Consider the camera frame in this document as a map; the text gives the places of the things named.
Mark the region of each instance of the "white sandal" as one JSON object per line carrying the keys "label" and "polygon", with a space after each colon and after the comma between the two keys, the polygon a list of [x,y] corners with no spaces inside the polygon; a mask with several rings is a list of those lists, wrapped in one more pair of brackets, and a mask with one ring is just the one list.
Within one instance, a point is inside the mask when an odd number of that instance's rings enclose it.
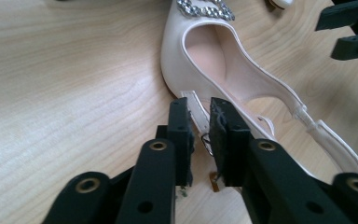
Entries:
{"label": "white sandal", "polygon": [[[187,97],[194,98],[194,91],[206,110],[211,97],[229,100],[255,138],[274,141],[271,125],[266,127],[265,121],[247,109],[244,102],[276,97],[286,104],[294,118],[302,121],[339,171],[358,173],[358,156],[353,150],[324,122],[313,121],[296,93],[250,58],[234,28],[227,23],[234,20],[229,8],[222,1],[212,2],[172,2],[162,43],[161,69],[173,94],[181,97],[184,91]],[[197,107],[196,98],[193,104]],[[207,120],[205,110],[199,111],[202,114],[192,111],[196,123]],[[198,126],[202,134],[208,132],[205,125]]]}

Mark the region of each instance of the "wooden table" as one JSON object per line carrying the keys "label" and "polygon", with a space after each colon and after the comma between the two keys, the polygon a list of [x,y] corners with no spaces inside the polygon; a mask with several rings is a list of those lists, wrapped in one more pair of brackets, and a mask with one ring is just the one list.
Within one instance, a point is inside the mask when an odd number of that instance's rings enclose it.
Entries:
{"label": "wooden table", "polygon": [[[358,153],[358,60],[329,58],[349,28],[314,32],[327,0],[227,0],[244,47],[290,85]],[[166,124],[173,99],[160,45],[171,1],[0,1],[0,223],[40,223],[63,186],[87,171],[111,177],[135,164]],[[291,155],[329,182],[337,172],[281,103],[270,116]],[[250,223],[233,189],[213,193],[214,171],[197,140],[194,186],[176,203],[177,223]]]}

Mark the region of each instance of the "high heel shoe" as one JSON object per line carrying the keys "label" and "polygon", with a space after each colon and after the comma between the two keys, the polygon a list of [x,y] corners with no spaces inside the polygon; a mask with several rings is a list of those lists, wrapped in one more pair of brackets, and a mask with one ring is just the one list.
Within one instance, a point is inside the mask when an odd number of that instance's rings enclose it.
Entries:
{"label": "high heel shoe", "polygon": [[[324,122],[315,122],[296,93],[247,54],[227,22],[234,20],[229,8],[218,0],[193,2],[173,1],[165,27],[161,70],[172,93],[181,97],[182,91],[194,91],[204,107],[203,112],[208,110],[211,97],[228,100],[255,138],[274,141],[271,125],[266,126],[265,119],[253,114],[244,103],[260,97],[276,97],[307,127],[341,172],[358,173],[358,156],[353,150]],[[193,119],[205,120],[205,116],[193,115]],[[201,127],[203,135],[207,134],[205,127]]]}

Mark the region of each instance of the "wood grain surface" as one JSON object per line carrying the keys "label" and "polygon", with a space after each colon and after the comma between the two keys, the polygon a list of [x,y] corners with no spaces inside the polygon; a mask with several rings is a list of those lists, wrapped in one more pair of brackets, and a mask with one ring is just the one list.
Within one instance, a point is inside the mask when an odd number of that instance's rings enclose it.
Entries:
{"label": "wood grain surface", "polygon": [[[0,223],[40,223],[75,175],[120,174],[136,162],[173,99],[159,66],[168,0],[0,1]],[[329,58],[348,27],[314,32],[327,0],[285,11],[264,0],[227,0],[232,25],[256,62],[291,86],[315,119],[358,153],[358,60]],[[269,116],[290,154],[322,180],[337,172],[280,102]],[[176,223],[251,223],[240,194],[213,193],[197,140],[194,186]]]}

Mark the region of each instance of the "rhinestone embellishment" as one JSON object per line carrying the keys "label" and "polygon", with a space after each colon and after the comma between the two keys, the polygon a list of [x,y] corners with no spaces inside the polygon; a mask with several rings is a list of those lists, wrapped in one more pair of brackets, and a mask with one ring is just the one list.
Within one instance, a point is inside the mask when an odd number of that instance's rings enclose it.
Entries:
{"label": "rhinestone embellishment", "polygon": [[235,16],[231,9],[223,2],[223,0],[203,0],[212,2],[217,7],[197,7],[193,6],[191,0],[176,0],[179,10],[189,17],[209,17],[223,19],[225,21],[234,21]]}

